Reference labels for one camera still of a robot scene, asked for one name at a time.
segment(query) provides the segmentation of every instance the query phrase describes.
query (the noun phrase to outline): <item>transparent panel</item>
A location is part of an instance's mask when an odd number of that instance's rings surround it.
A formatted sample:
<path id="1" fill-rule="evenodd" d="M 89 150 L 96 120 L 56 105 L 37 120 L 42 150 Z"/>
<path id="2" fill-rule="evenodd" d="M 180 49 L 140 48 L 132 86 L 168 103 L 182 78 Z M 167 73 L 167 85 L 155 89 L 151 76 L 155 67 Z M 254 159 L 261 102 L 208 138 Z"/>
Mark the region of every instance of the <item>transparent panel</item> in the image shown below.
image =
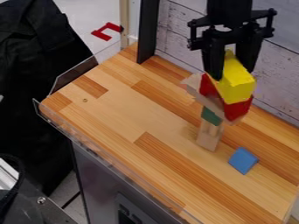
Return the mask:
<path id="1" fill-rule="evenodd" d="M 120 51 L 120 42 L 116 42 L 111 46 L 105 48 L 103 51 L 96 53 L 93 57 L 79 63 L 78 66 L 73 67 L 69 71 L 61 74 L 55 84 L 53 85 L 52 91 L 53 94 L 71 81 L 80 77 L 85 72 L 89 71 L 93 67 L 96 67 L 97 64 L 101 64 L 104 60 L 107 60 Z M 37 100 L 33 99 L 33 104 L 36 109 L 37 114 L 51 124 L 55 129 L 60 131 L 62 134 L 67 136 L 73 142 L 78 144 L 82 150 L 92 151 L 96 153 L 97 159 L 100 159 L 101 162 L 108 167 L 109 169 L 114 169 L 114 172 L 120 173 L 119 176 L 124 176 L 124 178 L 129 184 L 138 188 L 141 193 L 151 200 L 154 200 L 163 207 L 163 210 L 168 214 L 172 215 L 177 214 L 175 211 L 181 211 L 179 216 L 176 217 L 182 219 L 183 223 L 188 221 L 189 223 L 201 223 L 199 220 L 194 218 L 191 214 L 186 212 L 181 206 L 176 202 L 169 199 L 166 195 L 156 189 L 151 183 L 147 182 L 134 171 L 130 170 L 124 163 L 122 163 L 115 155 L 109 153 L 104 148 L 100 147 L 87 135 L 82 133 L 71 123 L 69 123 L 63 116 L 54 112 L 52 109 L 48 108 L 44 104 L 41 104 Z"/>

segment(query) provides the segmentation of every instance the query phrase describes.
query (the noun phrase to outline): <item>yellow block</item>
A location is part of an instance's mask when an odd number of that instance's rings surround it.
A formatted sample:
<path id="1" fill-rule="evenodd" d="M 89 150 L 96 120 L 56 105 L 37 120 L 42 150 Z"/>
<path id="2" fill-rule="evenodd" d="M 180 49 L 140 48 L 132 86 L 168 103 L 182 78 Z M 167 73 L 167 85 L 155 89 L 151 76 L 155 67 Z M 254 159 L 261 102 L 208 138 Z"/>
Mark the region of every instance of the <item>yellow block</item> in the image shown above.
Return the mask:
<path id="1" fill-rule="evenodd" d="M 255 90 L 256 83 L 254 77 L 243 67 L 230 50 L 226 51 L 222 79 L 216 81 L 210 75 L 208 76 L 227 104 L 244 102 L 250 98 Z"/>

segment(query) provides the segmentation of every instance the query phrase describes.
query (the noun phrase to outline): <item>screw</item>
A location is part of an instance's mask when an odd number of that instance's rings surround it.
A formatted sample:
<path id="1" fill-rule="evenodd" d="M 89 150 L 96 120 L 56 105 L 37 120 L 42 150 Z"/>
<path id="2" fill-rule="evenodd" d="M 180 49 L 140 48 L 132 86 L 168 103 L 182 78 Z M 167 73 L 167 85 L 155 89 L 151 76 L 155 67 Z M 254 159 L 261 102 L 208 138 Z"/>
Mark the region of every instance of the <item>screw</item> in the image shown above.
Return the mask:
<path id="1" fill-rule="evenodd" d="M 39 205 L 43 205 L 43 204 L 45 204 L 45 198 L 44 197 L 39 197 L 37 202 L 38 202 Z"/>

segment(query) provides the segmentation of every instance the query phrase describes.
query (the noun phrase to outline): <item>black bag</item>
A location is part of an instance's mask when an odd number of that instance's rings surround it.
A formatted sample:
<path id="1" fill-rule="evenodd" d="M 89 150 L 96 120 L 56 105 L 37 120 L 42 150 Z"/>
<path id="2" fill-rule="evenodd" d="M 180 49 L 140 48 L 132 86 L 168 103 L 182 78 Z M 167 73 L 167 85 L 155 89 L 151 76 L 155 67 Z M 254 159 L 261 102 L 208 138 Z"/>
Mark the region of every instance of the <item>black bag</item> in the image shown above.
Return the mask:
<path id="1" fill-rule="evenodd" d="M 0 3 L 0 153 L 22 159 L 46 194 L 72 159 L 66 138 L 36 115 L 32 98 L 45 99 L 57 76 L 91 56 L 53 0 Z"/>

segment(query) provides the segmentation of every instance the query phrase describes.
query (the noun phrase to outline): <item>green block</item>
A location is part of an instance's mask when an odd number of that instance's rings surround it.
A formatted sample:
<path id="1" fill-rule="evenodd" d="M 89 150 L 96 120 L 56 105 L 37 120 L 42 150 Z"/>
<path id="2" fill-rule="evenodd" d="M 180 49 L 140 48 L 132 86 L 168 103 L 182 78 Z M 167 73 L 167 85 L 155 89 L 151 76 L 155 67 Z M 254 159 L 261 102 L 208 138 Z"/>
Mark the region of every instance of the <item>green block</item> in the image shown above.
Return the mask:
<path id="1" fill-rule="evenodd" d="M 222 119 L 220 117 L 218 117 L 217 115 L 215 115 L 215 113 L 212 112 L 207 107 L 203 108 L 201 117 L 203 119 L 205 119 L 206 121 L 208 121 L 209 123 L 212 123 L 215 126 L 220 126 L 220 124 L 222 123 Z"/>

